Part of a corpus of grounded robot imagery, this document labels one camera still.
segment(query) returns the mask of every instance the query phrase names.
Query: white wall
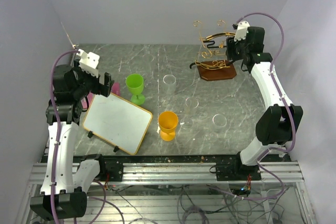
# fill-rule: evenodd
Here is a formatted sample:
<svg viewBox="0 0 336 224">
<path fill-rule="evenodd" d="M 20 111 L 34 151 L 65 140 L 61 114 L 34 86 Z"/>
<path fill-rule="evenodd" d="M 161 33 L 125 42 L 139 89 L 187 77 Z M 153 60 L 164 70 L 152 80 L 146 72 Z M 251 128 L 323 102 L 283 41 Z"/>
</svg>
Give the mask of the white wall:
<svg viewBox="0 0 336 224">
<path fill-rule="evenodd" d="M 51 0 L 74 43 L 198 44 L 217 20 L 231 24 L 253 11 L 277 16 L 287 0 Z M 271 21 L 264 20 L 266 27 Z"/>
<path fill-rule="evenodd" d="M 47 141 L 54 59 L 70 43 L 48 0 L 0 0 L 0 222 L 14 223 Z"/>
<path fill-rule="evenodd" d="M 285 46 L 277 73 L 291 100 L 303 108 L 291 156 L 300 163 L 319 223 L 335 223 L 336 0 L 288 0 L 279 21 Z M 273 54 L 280 43 L 277 31 L 274 26 Z"/>
</svg>

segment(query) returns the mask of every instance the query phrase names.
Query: gray marble surface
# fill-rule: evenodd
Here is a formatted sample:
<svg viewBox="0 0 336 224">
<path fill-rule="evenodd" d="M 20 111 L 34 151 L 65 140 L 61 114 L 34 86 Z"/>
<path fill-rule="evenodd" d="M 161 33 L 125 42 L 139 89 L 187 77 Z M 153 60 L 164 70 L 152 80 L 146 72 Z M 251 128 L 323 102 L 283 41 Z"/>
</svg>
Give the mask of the gray marble surface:
<svg viewBox="0 0 336 224">
<path fill-rule="evenodd" d="M 235 63 L 237 76 L 234 79 L 207 82 L 199 78 L 196 67 L 189 69 L 195 58 L 202 61 L 200 46 L 82 44 L 79 48 L 100 56 L 98 69 L 111 73 L 112 78 L 120 83 L 121 96 L 127 100 L 130 100 L 131 93 L 125 85 L 126 77 L 131 73 L 142 74 L 145 78 L 150 76 L 149 64 L 142 60 L 142 56 L 145 53 L 155 56 L 153 76 L 157 80 L 156 87 L 144 89 L 146 101 L 142 105 L 153 113 L 153 120 L 137 155 L 235 154 L 253 140 L 255 125 L 263 114 L 264 104 L 257 83 L 248 72 L 241 71 L 240 62 Z M 162 91 L 162 79 L 166 74 L 176 76 L 175 95 Z M 161 140 L 158 115 L 171 110 L 181 119 L 184 116 L 184 101 L 192 96 L 199 100 L 193 127 L 184 130 L 178 126 L 174 140 Z M 228 120 L 227 130 L 220 135 L 213 134 L 211 128 L 212 117 L 217 113 L 225 114 Z M 88 138 L 87 133 L 80 128 L 75 155 L 127 155 L 123 151 L 114 153 L 114 146 L 96 136 Z M 215 138 L 215 142 L 210 142 L 210 138 Z"/>
</svg>

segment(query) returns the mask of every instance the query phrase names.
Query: green plastic cup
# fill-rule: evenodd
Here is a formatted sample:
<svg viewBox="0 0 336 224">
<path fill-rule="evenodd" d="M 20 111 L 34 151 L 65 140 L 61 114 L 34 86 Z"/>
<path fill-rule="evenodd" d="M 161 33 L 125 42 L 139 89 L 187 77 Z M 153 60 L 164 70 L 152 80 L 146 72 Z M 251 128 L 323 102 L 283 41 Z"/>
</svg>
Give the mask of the green plastic cup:
<svg viewBox="0 0 336 224">
<path fill-rule="evenodd" d="M 126 86 L 132 93 L 131 102 L 136 105 L 142 105 L 145 102 L 143 91 L 143 77 L 140 74 L 133 73 L 126 78 Z"/>
</svg>

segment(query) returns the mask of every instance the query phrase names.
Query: whiteboard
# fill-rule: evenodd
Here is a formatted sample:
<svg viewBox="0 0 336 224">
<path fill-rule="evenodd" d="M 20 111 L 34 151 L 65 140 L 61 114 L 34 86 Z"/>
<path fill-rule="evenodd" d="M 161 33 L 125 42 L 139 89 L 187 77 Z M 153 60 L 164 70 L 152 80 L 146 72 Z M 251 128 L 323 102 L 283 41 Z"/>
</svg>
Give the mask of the whiteboard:
<svg viewBox="0 0 336 224">
<path fill-rule="evenodd" d="M 151 112 L 111 93 L 95 95 L 83 127 L 128 154 L 135 155 L 153 115 Z"/>
</svg>

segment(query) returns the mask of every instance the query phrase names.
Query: yellow goblet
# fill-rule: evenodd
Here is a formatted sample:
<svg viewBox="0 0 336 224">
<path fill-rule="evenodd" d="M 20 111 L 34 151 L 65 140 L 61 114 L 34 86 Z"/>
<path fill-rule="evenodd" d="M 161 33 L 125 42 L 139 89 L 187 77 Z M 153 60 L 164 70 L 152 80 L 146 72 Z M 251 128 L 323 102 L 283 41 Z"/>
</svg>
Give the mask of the yellow goblet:
<svg viewBox="0 0 336 224">
<path fill-rule="evenodd" d="M 172 111 L 162 112 L 159 116 L 160 137 L 165 141 L 175 138 L 175 130 L 179 124 L 179 118 Z"/>
</svg>

